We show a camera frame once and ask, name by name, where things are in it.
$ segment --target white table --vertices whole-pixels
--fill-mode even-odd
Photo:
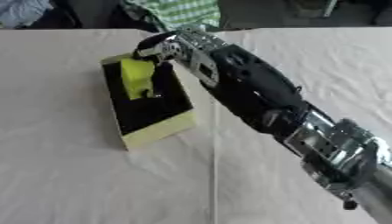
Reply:
[[[210,158],[221,224],[374,224],[313,183],[298,158],[228,113],[177,67],[198,128],[137,149],[116,135],[100,60],[139,31],[0,31],[0,224],[208,223]],[[307,99],[392,143],[392,29],[220,33]]]

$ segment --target gray floor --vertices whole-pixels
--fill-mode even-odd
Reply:
[[[85,28],[102,28],[115,0],[70,0]],[[223,29],[260,27],[367,26],[371,11],[363,4],[342,3],[329,18],[298,17],[285,0],[219,0]]]

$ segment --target black robotic forearm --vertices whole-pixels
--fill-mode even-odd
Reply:
[[[358,200],[365,208],[371,205],[371,214],[380,223],[392,217],[392,207],[384,206],[392,205],[392,196],[387,196],[392,193],[388,145],[348,119],[334,122],[303,100],[301,88],[265,61],[190,28],[147,38],[133,56],[158,66],[175,59],[234,115],[301,157],[304,170],[342,199],[345,209],[355,209]],[[381,171],[391,180],[382,181],[387,187],[377,188]],[[376,204],[380,204],[379,213],[375,213]]]

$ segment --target robotic hand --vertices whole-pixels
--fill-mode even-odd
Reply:
[[[176,60],[248,126],[301,157],[304,170],[345,209],[359,203],[379,223],[392,222],[389,146],[349,119],[335,122],[265,61],[191,27],[147,38],[133,57],[156,65]]]

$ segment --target plaid fabric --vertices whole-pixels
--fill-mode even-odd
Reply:
[[[216,0],[123,0],[148,10],[167,31],[182,25],[219,26],[221,14]]]

